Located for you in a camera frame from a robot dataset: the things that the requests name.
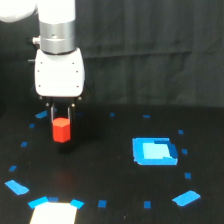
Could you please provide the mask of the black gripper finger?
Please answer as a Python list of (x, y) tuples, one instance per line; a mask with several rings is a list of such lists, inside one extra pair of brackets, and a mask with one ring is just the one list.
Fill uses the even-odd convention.
[(74, 112), (74, 99), (71, 98), (69, 100), (69, 105), (68, 105), (68, 118), (70, 121), (73, 121), (73, 112)]
[(51, 123), (53, 123), (54, 118), (55, 118), (55, 104), (54, 104), (53, 100), (51, 100), (50, 118), (51, 118)]

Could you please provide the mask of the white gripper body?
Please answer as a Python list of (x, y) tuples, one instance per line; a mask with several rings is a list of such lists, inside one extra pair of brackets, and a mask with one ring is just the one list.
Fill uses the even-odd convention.
[(83, 93), (85, 69), (81, 50), (50, 55), (37, 50), (34, 60), (34, 86), (38, 95), (75, 98)]

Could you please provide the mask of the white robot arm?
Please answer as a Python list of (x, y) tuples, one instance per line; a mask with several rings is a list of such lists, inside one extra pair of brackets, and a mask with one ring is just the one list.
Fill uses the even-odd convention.
[(53, 98), (71, 99), (68, 119), (75, 119), (76, 99), (85, 82), (81, 50), (76, 46), (75, 0), (0, 0), (0, 21), (13, 23), (38, 15), (39, 36), (32, 44), (39, 49), (34, 60), (35, 89), (48, 98), (51, 120), (54, 120)]

